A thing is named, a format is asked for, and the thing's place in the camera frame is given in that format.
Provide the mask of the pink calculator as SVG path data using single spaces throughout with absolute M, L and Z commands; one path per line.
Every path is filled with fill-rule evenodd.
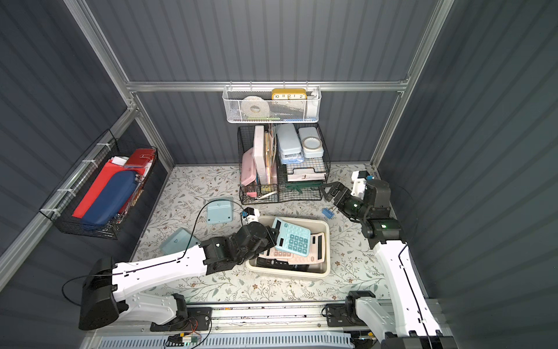
M 282 252 L 275 248 L 260 253 L 259 257 L 268 260 L 286 261 L 290 265 L 317 265 L 325 261 L 325 247 L 325 234 L 312 234 L 310 252 L 306 257 L 290 252 Z

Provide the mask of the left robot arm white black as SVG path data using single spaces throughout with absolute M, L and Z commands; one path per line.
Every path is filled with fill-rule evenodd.
M 179 279 L 232 270 L 274 247 L 278 231 L 250 222 L 229 236 L 214 237 L 183 252 L 135 263 L 99 259 L 82 284 L 78 327 L 97 330 L 117 321 L 149 321 L 172 329 L 186 320 L 182 296 L 145 295 L 152 287 Z

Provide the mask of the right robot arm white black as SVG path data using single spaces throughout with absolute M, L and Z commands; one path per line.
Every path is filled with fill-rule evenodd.
M 453 336 L 443 334 L 432 315 L 411 263 L 402 227 L 392 216 L 389 183 L 358 178 L 354 188 L 340 182 L 321 186 L 325 200 L 332 202 L 361 232 L 384 270 L 394 314 L 379 304 L 373 292 L 350 292 L 346 318 L 365 324 L 376 342 L 373 348 L 456 348 Z

